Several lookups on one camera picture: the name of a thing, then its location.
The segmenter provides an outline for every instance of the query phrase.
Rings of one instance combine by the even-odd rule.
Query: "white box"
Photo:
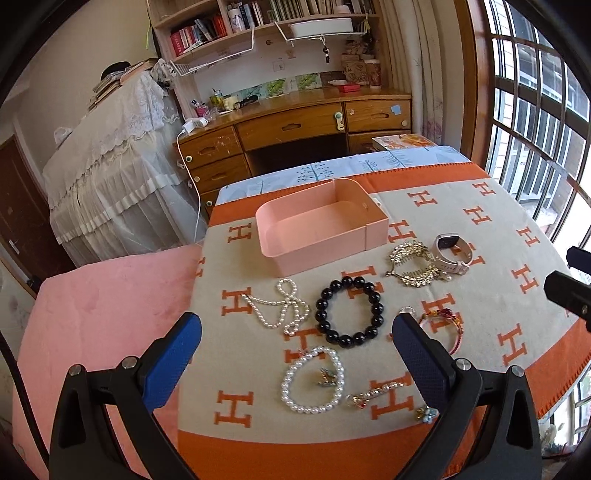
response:
[[[350,18],[324,18],[322,20],[309,20],[307,22],[291,25],[294,37],[311,37],[313,35],[326,35],[328,33],[350,33],[353,31],[353,23]]]

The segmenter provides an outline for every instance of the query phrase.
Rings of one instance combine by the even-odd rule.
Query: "drawer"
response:
[[[238,124],[238,135],[248,151],[301,138],[343,133],[344,129],[337,129],[336,112],[342,113],[340,103],[274,113]]]
[[[372,138],[385,137],[387,135],[402,135],[409,133],[410,130],[386,130],[381,132],[364,132],[362,134],[350,134],[348,139],[349,154],[358,155],[360,153],[369,153],[377,151],[371,140]]]
[[[410,100],[359,100],[346,102],[349,132],[410,129]]]
[[[213,207],[215,207],[217,195],[220,193],[219,189],[212,192],[200,193],[201,195],[201,210],[205,209],[209,216],[212,215]]]
[[[181,145],[181,152],[187,166],[194,168],[239,155],[242,148],[234,129],[226,127],[189,140]]]
[[[189,170],[199,192],[217,190],[235,181],[250,178],[244,155],[219,160],[209,165]]]

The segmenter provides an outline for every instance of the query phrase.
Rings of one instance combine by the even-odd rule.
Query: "window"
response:
[[[529,20],[505,0],[485,0],[485,6],[495,69],[487,172],[525,208],[564,260],[572,245],[591,251],[591,199],[585,193],[591,192],[589,98]],[[591,276],[571,272],[591,283]],[[561,417],[557,425],[567,426],[565,440],[578,443],[591,417],[591,370],[554,415]]]

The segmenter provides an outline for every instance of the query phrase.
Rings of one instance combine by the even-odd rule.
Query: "black cable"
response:
[[[21,401],[22,411],[24,412],[25,418],[27,419],[29,429],[31,430],[31,435],[35,441],[35,445],[37,445],[37,449],[39,450],[39,455],[41,455],[45,466],[49,468],[49,452],[47,451],[47,447],[43,442],[43,438],[41,438],[41,432],[39,431],[39,427],[35,421],[35,415],[33,414],[33,409],[31,408],[31,403],[29,402],[27,389],[25,388],[25,384],[22,381],[21,373],[18,370],[17,361],[15,360],[8,343],[4,338],[4,335],[2,335],[2,332],[0,332],[0,353],[4,357],[4,360],[6,360],[8,369],[12,375],[12,380],[14,381],[15,388],[17,389],[18,398]]]

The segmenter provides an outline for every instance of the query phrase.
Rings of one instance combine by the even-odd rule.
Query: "white wire rack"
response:
[[[279,32],[281,33],[281,36],[283,37],[283,39],[286,42],[291,43],[291,46],[294,46],[294,43],[296,40],[320,40],[323,45],[326,45],[326,37],[334,37],[337,35],[365,35],[368,32],[368,16],[367,14],[365,15],[365,19],[360,22],[358,25],[353,27],[353,31],[352,32],[341,32],[341,33],[324,33],[324,34],[320,34],[320,35],[309,35],[307,37],[293,37],[293,38],[287,38],[285,36],[285,33],[283,32],[283,30],[281,29],[281,26],[274,21],[273,22],[275,24],[275,26],[278,28]]]
[[[223,57],[221,57],[219,59],[204,63],[202,65],[197,65],[196,67],[191,67],[191,65],[186,64],[186,63],[175,63],[172,60],[170,60],[170,64],[173,66],[174,71],[177,72],[177,74],[180,77],[184,77],[184,76],[190,75],[192,73],[195,73],[198,70],[204,69],[206,67],[210,67],[211,65],[214,65],[220,61],[231,59],[233,57],[238,57],[239,55],[243,55],[243,54],[248,53],[254,49],[255,49],[255,29],[251,28],[251,46],[250,46],[250,48],[247,48],[246,50],[237,51],[236,53],[230,53],[230,55],[224,55]]]

